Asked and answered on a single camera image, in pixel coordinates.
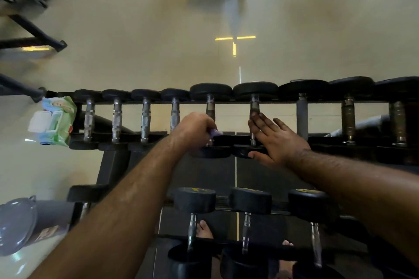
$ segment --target bare foot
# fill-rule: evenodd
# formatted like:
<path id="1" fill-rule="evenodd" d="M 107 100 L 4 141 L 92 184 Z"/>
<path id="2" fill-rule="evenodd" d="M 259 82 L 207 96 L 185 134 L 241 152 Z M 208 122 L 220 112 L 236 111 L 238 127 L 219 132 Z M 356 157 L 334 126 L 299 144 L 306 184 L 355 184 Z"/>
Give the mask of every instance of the bare foot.
<path id="1" fill-rule="evenodd" d="M 288 240 L 284 240 L 282 242 L 283 245 L 290 245 L 294 246 L 292 243 L 290 243 Z M 290 274 L 292 274 L 292 266 L 294 266 L 296 261 L 287 261 L 287 260 L 280 260 L 280 270 L 289 271 Z"/>
<path id="2" fill-rule="evenodd" d="M 196 224 L 196 236 L 198 238 L 214 238 L 210 228 L 204 220 Z"/>

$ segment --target gray bin lid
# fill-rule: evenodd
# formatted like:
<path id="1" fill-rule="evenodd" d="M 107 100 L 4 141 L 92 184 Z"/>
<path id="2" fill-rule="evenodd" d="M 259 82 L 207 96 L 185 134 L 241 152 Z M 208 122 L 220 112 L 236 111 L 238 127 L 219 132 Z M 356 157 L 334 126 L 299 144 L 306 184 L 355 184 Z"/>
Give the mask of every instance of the gray bin lid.
<path id="1" fill-rule="evenodd" d="M 19 251 L 32 235 L 37 220 L 34 197 L 22 197 L 0 205 L 0 256 Z"/>

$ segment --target trash can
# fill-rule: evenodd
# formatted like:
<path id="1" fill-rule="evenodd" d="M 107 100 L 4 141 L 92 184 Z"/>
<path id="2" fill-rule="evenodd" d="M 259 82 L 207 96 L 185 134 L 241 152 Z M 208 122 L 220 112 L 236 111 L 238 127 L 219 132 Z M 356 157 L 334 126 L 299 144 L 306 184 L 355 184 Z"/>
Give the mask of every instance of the trash can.
<path id="1" fill-rule="evenodd" d="M 36 200 L 35 196 L 0 205 L 0 256 L 68 231 L 74 203 Z"/>

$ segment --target beige tile floor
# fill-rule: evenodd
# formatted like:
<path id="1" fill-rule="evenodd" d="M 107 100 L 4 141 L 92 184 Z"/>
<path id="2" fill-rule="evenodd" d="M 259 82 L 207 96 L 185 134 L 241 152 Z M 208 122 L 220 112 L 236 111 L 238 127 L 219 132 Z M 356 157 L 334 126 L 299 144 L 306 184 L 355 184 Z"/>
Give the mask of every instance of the beige tile floor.
<path id="1" fill-rule="evenodd" d="M 201 82 L 297 78 L 327 81 L 354 75 L 382 80 L 418 75 L 416 0 L 50 0 L 23 14 L 68 48 L 49 60 L 1 62 L 0 73 L 56 91 L 166 87 Z M 3 35 L 22 35 L 0 22 Z M 252 39 L 238 37 L 255 36 Z M 216 38 L 232 37 L 233 40 Z M 236 53 L 233 55 L 233 42 Z M 27 97 L 0 97 L 0 203 L 36 194 L 64 199 L 72 184 L 96 181 L 101 152 L 25 141 L 40 107 Z M 182 115 L 204 105 L 181 107 Z M 294 105 L 263 105 L 295 128 Z M 170 107 L 153 106 L 152 130 L 169 128 Z M 357 119 L 385 104 L 356 107 Z M 111 117 L 111 106 L 97 113 Z M 124 107 L 124 124 L 139 129 L 141 107 Z M 246 131 L 247 105 L 217 106 L 222 130 Z M 340 106 L 309 107 L 310 131 L 340 128 Z M 25 278 L 55 245 L 46 240 L 0 258 L 2 278 Z"/>

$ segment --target person's left hand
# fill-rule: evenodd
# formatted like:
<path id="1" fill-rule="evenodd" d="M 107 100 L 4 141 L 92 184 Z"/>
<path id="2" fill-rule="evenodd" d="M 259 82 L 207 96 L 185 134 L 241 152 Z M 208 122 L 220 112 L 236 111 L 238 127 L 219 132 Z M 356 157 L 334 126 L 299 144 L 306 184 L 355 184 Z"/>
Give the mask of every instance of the person's left hand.
<path id="1" fill-rule="evenodd" d="M 170 133 L 186 150 L 205 146 L 210 140 L 210 130 L 217 129 L 215 122 L 204 113 L 192 112 Z"/>

